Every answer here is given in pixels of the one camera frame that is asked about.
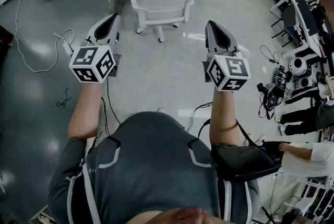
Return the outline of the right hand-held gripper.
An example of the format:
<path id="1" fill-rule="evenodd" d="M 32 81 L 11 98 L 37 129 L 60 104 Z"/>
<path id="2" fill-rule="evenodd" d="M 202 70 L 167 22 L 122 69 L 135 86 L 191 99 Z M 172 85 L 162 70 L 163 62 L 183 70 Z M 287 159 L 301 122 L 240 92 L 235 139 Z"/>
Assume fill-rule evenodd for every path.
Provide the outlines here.
<path id="1" fill-rule="evenodd" d="M 248 59 L 235 49 L 237 41 L 226 28 L 208 21 L 205 28 L 207 60 L 204 66 L 206 83 L 213 83 L 217 91 L 238 91 L 251 79 Z"/>

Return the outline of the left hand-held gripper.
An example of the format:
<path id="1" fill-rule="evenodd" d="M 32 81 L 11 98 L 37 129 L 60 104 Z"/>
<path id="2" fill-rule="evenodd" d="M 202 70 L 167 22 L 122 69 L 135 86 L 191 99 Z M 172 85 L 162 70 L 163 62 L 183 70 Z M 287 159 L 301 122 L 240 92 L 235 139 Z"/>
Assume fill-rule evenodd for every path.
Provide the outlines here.
<path id="1" fill-rule="evenodd" d="M 117 76 L 121 55 L 110 45 L 91 41 L 118 41 L 120 26 L 118 13 L 108 15 L 92 26 L 86 40 L 74 49 L 69 68 L 80 83 L 102 84 L 109 76 Z"/>

